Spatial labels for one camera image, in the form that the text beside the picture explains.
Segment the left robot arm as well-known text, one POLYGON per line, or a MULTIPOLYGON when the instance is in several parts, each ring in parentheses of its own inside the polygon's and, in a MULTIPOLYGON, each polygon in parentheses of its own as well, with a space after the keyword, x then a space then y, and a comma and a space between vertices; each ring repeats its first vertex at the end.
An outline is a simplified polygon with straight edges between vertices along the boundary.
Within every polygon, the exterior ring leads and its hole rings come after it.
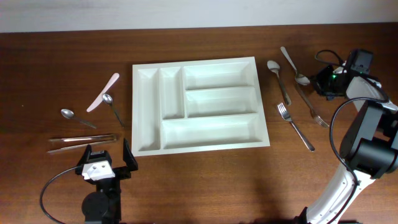
POLYGON ((96 190, 88 194, 81 205, 85 223, 119 223, 121 221, 120 181, 131 178, 131 172, 138 170, 138 164, 130 150, 127 139, 123 140, 123 161, 125 166, 112 167, 108 151, 93 152, 91 145, 78 161, 76 175, 94 185, 96 190))

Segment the large spoon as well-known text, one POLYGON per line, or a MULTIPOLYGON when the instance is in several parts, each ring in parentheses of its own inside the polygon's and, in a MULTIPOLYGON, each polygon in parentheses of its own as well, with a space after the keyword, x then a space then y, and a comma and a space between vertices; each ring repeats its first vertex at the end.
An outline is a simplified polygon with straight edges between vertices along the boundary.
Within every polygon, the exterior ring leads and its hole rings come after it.
POLYGON ((287 94, 287 91, 285 89, 285 86, 284 86, 282 80, 280 79, 280 76, 279 76, 280 66, 279 66, 279 64, 277 62, 273 61, 273 60, 268 60, 267 61, 267 67, 268 67, 268 69, 271 72, 275 73, 275 75, 277 77, 277 81, 278 81, 279 87, 280 87, 280 90, 281 90, 281 93, 282 93, 282 97, 284 99, 284 102, 285 102, 286 105, 290 106, 292 104, 292 101, 291 101, 289 95, 287 94))
POLYGON ((288 63, 290 63, 290 65, 292 66, 294 72, 295 72, 295 81, 300 84, 300 85, 309 85, 310 84, 310 80, 305 76, 302 75, 297 67, 295 66, 295 64, 293 63, 292 59, 290 58, 289 53, 287 52, 285 47, 280 47, 280 51, 282 52, 282 54, 284 55, 284 57, 287 59, 288 63))

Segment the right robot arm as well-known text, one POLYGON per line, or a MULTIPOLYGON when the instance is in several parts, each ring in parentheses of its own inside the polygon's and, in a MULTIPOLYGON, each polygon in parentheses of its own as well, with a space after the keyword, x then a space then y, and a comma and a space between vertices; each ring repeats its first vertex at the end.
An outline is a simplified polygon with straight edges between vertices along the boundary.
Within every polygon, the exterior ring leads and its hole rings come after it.
POLYGON ((328 62, 310 81, 320 96, 347 100, 333 113, 329 138, 338 169, 322 195, 294 223, 338 223, 347 208, 367 186, 384 174, 397 170, 397 106, 371 76, 373 53, 354 49, 347 60, 328 62), (356 103, 358 114, 347 130, 340 147, 333 143, 333 128, 338 113, 356 103))

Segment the fork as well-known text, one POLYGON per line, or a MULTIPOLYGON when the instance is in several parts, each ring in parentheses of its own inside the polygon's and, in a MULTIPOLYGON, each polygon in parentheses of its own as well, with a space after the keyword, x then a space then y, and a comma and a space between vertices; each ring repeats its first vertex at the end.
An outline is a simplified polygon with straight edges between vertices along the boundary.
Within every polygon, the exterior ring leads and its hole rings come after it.
POLYGON ((309 107, 310 110, 310 115, 312 116, 313 120, 319 124, 320 126, 324 127, 324 128, 329 128, 329 124, 324 121, 319 115, 318 113, 315 111, 314 107, 312 106, 311 102, 309 101, 309 99, 307 98, 307 96, 305 95, 305 93, 303 92, 303 90, 300 88, 298 83, 294 83, 294 87, 297 91, 297 93, 301 96, 301 98, 303 99, 303 101, 306 103, 306 105, 309 107))
POLYGON ((303 143, 307 147, 307 149, 311 152, 314 152, 315 151, 314 146, 305 137, 305 135, 299 130, 298 126, 293 122, 293 120, 290 116, 290 113, 288 112, 288 110, 286 109, 286 107, 284 106, 283 103, 279 103, 277 105, 277 110, 278 110, 279 114, 281 115, 282 119, 289 122, 292 125, 292 127, 295 129, 295 131, 297 132, 298 136, 303 141, 303 143))

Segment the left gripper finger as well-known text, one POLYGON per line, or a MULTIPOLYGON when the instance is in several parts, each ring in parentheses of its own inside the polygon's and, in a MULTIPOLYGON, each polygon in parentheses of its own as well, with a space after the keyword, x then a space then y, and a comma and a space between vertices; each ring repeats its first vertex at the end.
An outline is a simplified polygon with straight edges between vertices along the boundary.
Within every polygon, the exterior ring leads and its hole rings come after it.
POLYGON ((77 166, 77 167, 83 167, 84 164, 86 164, 87 161, 90 159, 90 154, 91 154, 91 152, 92 152, 91 145, 88 144, 88 145, 86 146, 86 149, 85 149, 85 151, 84 151, 84 153, 83 153, 81 159, 78 161, 78 164, 77 164, 76 166, 77 166))
POLYGON ((138 170, 138 163, 133 156, 128 140, 126 138, 123 139, 123 161, 126 163, 126 167, 129 171, 138 170))

